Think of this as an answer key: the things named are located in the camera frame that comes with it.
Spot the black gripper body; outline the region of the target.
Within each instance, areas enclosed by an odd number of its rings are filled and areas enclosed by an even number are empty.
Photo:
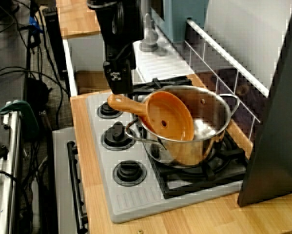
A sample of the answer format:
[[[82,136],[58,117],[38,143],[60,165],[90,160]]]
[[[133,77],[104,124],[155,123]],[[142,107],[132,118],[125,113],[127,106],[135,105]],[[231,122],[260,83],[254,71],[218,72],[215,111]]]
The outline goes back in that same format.
[[[130,62],[130,69],[136,69],[136,57],[134,46],[132,43],[125,45],[110,45],[105,43],[105,61],[104,66],[111,64],[112,62],[118,64],[122,60],[128,60]]]

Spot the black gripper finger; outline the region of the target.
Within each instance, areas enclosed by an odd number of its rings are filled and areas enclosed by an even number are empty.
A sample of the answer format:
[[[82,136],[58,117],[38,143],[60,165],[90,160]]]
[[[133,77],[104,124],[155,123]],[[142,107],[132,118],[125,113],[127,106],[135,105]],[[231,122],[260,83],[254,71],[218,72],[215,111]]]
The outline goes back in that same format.
[[[103,69],[113,94],[130,94],[133,92],[129,60],[105,61]]]

